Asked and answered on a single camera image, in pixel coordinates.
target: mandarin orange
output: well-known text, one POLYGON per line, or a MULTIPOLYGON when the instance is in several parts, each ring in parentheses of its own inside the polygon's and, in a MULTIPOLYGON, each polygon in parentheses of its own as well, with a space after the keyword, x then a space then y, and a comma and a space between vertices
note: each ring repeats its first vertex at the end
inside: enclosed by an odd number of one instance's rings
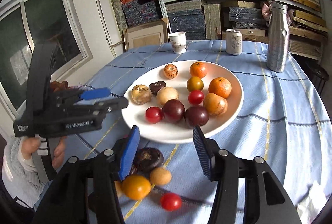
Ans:
POLYGON ((191 76, 196 76, 202 79, 208 73, 208 68, 203 62, 195 62, 190 66, 189 72, 191 76))
POLYGON ((209 93, 215 93, 216 95, 227 99, 231 91, 232 85, 226 78, 218 77, 210 82, 209 93))

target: white plate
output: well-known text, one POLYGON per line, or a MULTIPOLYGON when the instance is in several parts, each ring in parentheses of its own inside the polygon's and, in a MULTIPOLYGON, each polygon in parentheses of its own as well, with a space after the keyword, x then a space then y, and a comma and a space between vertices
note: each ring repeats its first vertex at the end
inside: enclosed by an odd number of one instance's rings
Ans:
MULTIPOLYGON (((131 90, 136 85, 149 86, 151 83, 157 81, 164 81, 167 86, 174 87, 179 92, 179 100, 183 103, 185 108, 190 107, 188 102, 187 81, 191 77, 189 73, 190 66, 197 61, 178 61, 172 64, 178 68, 178 75, 174 79, 167 79, 164 76, 164 67, 169 64, 165 64, 154 68, 153 70, 143 74, 135 82, 133 82, 127 89, 124 96, 129 100, 127 108, 122 109, 122 116, 126 124, 132 128, 133 125, 139 127, 139 131, 142 137, 157 141, 161 143, 189 143, 193 141, 193 130, 188 128, 185 120, 182 119, 177 124, 171 124, 162 120, 156 124, 150 124, 145 120, 145 111, 151 106, 161 106, 158 104, 155 96, 152 96, 152 100, 143 105, 134 103, 131 97, 131 90)), ((243 103, 243 88, 237 79, 237 77, 228 69, 211 63, 204 62, 208 67, 207 75, 202 78, 204 83, 203 93, 206 96, 209 88, 209 84, 212 79, 217 77, 224 77, 228 79, 232 85, 232 91, 227 98, 228 110, 226 113, 220 116, 211 116, 209 121, 201 127, 205 137, 210 137, 217 134, 224 128, 226 128, 238 115, 243 103)))

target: white paper cup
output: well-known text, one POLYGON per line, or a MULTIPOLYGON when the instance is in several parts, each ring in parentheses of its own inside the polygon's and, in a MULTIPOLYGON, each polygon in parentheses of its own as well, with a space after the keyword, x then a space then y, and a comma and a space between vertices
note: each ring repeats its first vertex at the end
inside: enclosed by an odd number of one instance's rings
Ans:
POLYGON ((172 44, 175 54, 182 54, 186 49, 186 33, 184 31, 168 34, 169 41, 172 44))

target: table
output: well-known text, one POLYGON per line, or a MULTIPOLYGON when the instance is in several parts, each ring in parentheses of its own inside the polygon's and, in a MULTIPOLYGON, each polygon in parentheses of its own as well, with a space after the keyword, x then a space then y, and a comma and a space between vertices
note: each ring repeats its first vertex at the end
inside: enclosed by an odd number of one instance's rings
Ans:
MULTIPOLYGON (((236 119, 212 136, 221 148, 235 156, 267 160, 283 183, 293 203, 298 203, 316 180, 325 194, 332 192, 332 126, 326 109, 311 81, 289 54, 285 71, 276 73, 266 67, 267 45, 243 42, 243 53, 225 52, 225 41, 194 41, 187 52, 174 54, 170 43, 131 49, 103 67, 87 84, 108 87, 118 95, 142 74, 160 65, 183 60, 217 63, 232 71, 241 81, 244 102, 236 119)), ((96 156, 127 135, 130 128, 120 111, 103 121, 100 131, 67 138, 66 159, 96 156)), ((139 148, 156 147, 164 155, 172 180, 154 187, 142 202, 122 196, 119 199, 126 223, 207 223, 217 183, 202 172, 193 143, 160 144, 141 138, 139 148), (159 199, 167 191, 182 197, 180 210, 164 211, 159 199)), ((244 180, 239 179, 239 202, 236 223, 242 223, 244 180)), ((90 216, 91 223, 97 223, 90 216)))

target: window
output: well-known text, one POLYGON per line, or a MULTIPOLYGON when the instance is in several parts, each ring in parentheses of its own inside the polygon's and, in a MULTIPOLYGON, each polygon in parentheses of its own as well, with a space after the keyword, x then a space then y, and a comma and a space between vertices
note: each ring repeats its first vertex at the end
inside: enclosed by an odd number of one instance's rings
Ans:
POLYGON ((26 99, 29 65, 35 45, 55 40, 59 46, 52 79, 87 57, 84 37, 74 22, 69 0, 16 0, 0 9, 0 95, 13 116, 26 99))

